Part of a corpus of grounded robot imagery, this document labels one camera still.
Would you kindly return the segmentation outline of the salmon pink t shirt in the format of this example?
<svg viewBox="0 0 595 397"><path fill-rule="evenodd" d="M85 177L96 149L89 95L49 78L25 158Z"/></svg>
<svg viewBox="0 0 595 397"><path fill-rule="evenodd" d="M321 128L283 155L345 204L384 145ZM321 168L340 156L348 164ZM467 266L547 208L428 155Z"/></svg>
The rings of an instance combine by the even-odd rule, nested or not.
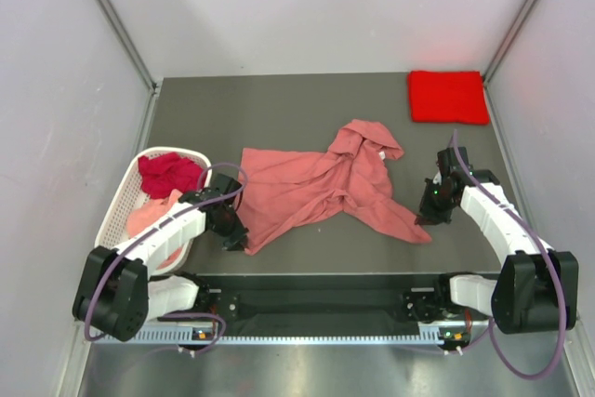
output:
<svg viewBox="0 0 595 397"><path fill-rule="evenodd" d="M410 244L430 242L416 214L393 199L385 163L403 155L384 125L359 119L341 127L324 152L245 148L239 208L248 229L245 253L254 256L286 232L339 213Z"/></svg>

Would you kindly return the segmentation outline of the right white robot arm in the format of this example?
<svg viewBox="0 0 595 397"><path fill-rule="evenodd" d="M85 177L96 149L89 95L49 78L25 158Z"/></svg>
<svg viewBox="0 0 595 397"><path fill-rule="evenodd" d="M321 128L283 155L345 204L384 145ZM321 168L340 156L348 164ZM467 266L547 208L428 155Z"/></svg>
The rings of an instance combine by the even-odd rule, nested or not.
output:
<svg viewBox="0 0 595 397"><path fill-rule="evenodd" d="M436 176L426 181L416 223L446 224L460 208L496 253L501 270L495 280L471 272L441 274L434 283L431 311L419 317L453 319L470 309L493 318L507 335L573 329L575 256L532 237L497 177L488 169L474 169L465 148L438 152L437 166Z"/></svg>

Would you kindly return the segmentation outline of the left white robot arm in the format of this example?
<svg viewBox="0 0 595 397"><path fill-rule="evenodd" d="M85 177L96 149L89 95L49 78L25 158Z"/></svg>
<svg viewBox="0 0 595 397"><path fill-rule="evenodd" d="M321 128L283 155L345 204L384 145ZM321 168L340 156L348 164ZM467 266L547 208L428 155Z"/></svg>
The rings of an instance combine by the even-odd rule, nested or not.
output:
<svg viewBox="0 0 595 397"><path fill-rule="evenodd" d="M247 183L217 174L212 184L183 193L147 229L115 246L98 245L86 263L73 301L73 317L85 338L131 340L148 322L205 317L211 298L188 274L159 271L178 248L205 232L218 236L226 250L243 249L247 227L236 205Z"/></svg>

